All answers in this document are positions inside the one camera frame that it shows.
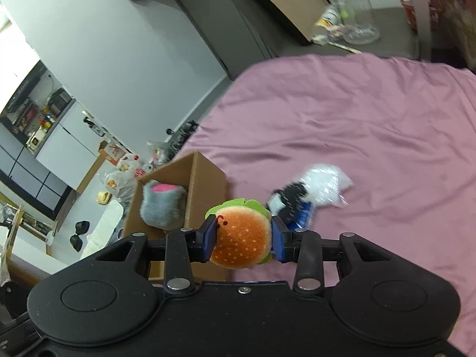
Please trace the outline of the clear plastic jar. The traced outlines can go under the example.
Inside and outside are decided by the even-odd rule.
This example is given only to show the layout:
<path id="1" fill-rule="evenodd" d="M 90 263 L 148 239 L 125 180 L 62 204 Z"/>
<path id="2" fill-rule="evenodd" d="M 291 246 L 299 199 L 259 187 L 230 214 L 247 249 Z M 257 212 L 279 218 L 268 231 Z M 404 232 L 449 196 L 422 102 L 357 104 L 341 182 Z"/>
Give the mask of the clear plastic jar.
<path id="1" fill-rule="evenodd" d="M 370 0 L 330 0 L 340 11 L 347 30 L 344 40 L 352 45 L 368 45 L 377 42 L 381 33 L 374 20 Z"/>

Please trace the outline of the white refrigerator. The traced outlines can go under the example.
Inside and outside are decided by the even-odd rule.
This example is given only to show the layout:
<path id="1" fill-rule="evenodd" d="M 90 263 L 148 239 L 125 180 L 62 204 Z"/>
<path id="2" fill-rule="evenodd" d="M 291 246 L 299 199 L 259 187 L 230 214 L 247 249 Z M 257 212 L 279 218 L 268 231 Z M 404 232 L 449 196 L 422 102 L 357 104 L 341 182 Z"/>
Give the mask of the white refrigerator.
<path id="1" fill-rule="evenodd" d="M 41 165 L 77 192 L 87 186 L 99 158 L 103 130 L 79 101 L 68 106 L 35 153 Z"/>

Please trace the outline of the clear bubble wrap bag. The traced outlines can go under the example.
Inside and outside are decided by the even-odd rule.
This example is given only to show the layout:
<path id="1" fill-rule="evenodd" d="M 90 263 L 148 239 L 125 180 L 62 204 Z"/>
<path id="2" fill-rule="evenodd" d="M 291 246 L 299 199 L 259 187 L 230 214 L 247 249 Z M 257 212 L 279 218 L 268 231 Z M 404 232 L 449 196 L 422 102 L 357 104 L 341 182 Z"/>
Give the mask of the clear bubble wrap bag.
<path id="1" fill-rule="evenodd" d="M 344 206 L 343 193 L 353 187 L 350 177 L 336 165 L 312 165 L 298 177 L 298 182 L 306 190 L 303 199 L 315 206 Z"/>

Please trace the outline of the grey bench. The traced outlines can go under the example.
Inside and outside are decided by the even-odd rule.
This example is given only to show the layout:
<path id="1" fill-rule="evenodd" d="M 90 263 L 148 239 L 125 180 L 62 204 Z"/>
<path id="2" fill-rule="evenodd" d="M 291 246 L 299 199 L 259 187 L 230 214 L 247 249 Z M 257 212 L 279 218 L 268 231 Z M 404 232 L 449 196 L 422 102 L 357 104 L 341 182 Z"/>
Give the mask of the grey bench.
<path id="1" fill-rule="evenodd" d="M 375 10 L 370 0 L 176 0 L 231 79 L 273 57 L 340 55 L 327 35 L 328 18 L 346 46 L 380 57 L 419 58 L 405 10 Z"/>

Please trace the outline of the cardboard box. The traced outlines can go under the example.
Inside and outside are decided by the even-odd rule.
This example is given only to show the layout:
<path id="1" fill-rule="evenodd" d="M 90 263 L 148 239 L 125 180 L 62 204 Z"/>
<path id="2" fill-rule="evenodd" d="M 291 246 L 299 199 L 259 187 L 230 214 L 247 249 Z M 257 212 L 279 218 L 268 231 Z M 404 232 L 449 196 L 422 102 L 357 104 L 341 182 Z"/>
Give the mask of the cardboard box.
<path id="1" fill-rule="evenodd" d="M 206 212 L 228 199 L 228 180 L 225 173 L 200 152 L 193 151 L 166 165 L 162 165 L 137 181 L 134 197 L 127 213 L 123 237 L 142 232 L 146 234 L 149 241 L 152 241 L 164 239 L 167 235 L 165 231 L 149 226 L 140 217 L 143 188 L 151 180 L 163 184 L 180 185 L 186 189 L 185 228 L 199 229 L 206 220 Z M 190 250 L 190 266 L 196 281 L 221 282 L 230 280 L 230 270 L 213 264 L 212 261 L 206 263 L 191 262 L 192 255 L 193 253 Z M 170 268 L 170 263 L 153 261 L 151 258 L 148 280 L 151 282 L 163 281 L 165 268 L 167 267 Z"/>

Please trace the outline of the grey pink plush toy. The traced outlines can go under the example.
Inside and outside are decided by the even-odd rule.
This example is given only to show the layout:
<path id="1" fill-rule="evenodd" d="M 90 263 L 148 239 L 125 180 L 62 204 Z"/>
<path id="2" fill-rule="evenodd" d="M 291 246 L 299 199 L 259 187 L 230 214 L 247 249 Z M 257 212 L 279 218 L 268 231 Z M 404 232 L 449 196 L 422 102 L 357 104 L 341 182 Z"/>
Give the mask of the grey pink plush toy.
<path id="1" fill-rule="evenodd" d="M 147 225 L 163 231 L 182 228 L 186 200 L 187 192 L 182 186 L 151 180 L 143 187 L 140 217 Z"/>

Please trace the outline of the black grey sock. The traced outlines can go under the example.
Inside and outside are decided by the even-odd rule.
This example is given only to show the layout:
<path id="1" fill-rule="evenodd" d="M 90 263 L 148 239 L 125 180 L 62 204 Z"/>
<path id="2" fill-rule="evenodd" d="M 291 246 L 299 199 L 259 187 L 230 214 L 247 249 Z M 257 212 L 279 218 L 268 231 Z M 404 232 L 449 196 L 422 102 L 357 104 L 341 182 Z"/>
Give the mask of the black grey sock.
<path id="1" fill-rule="evenodd" d="M 287 184 L 284 188 L 274 190 L 266 202 L 268 211 L 279 216 L 282 221 L 293 220 L 303 207 L 307 190 L 301 181 Z"/>

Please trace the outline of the burger plush toy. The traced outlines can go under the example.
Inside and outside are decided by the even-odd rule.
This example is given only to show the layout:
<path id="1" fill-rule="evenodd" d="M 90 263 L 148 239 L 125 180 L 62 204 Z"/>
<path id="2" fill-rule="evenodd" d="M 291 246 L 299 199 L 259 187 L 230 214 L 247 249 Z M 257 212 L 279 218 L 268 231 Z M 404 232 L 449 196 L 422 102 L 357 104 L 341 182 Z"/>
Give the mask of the burger plush toy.
<path id="1" fill-rule="evenodd" d="M 212 263 L 227 269 L 242 269 L 270 261 L 271 214 L 259 201 L 229 200 L 206 212 L 206 216 L 212 214 L 216 218 Z"/>

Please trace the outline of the plastic bag of groceries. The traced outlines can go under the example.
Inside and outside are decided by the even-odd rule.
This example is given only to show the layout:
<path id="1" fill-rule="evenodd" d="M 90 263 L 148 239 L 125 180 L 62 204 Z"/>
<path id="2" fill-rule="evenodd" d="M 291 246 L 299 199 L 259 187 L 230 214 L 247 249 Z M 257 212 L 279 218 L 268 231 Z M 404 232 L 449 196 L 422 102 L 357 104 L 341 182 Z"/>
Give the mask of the plastic bag of groceries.
<path id="1" fill-rule="evenodd" d="M 152 162 L 144 161 L 134 154 L 126 154 L 114 168 L 100 174 L 99 178 L 113 198 L 125 202 L 134 196 L 138 179 L 153 169 Z"/>

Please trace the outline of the small snack packets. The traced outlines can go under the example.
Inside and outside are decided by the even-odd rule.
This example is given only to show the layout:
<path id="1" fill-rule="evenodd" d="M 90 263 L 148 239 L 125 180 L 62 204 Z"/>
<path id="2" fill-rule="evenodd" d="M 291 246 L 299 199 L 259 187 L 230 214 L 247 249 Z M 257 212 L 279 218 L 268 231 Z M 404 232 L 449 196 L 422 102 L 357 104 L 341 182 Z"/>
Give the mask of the small snack packets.
<path id="1" fill-rule="evenodd" d="M 332 4 L 326 7 L 319 19 L 314 23 L 311 42 L 320 46 L 330 45 L 353 54 L 362 54 L 362 51 L 340 43 L 346 33 L 346 26 L 342 23 L 340 11 Z"/>

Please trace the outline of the pink bed sheet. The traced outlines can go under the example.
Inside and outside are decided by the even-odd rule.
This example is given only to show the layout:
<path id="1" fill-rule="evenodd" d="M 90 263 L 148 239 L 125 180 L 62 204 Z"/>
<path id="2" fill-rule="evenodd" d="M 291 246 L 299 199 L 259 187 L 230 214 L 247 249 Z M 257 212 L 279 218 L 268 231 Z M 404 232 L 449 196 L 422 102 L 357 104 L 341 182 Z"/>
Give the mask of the pink bed sheet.
<path id="1" fill-rule="evenodd" d="M 269 60 L 244 71 L 182 149 L 267 201 L 315 164 L 352 181 L 318 209 L 324 238 L 353 232 L 440 275 L 461 298 L 450 340 L 475 354 L 475 75 L 371 54 Z"/>

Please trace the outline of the blue tissue pack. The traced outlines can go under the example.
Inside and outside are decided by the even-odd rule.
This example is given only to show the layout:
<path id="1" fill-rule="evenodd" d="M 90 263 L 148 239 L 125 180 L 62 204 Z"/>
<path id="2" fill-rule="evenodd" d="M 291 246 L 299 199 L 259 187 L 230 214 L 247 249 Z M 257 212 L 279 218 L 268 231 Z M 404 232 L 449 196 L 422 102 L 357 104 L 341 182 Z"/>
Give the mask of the blue tissue pack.
<path id="1" fill-rule="evenodd" d="M 300 202 L 295 215 L 286 224 L 290 231 L 304 232 L 311 228 L 315 212 L 315 205 L 312 202 Z"/>

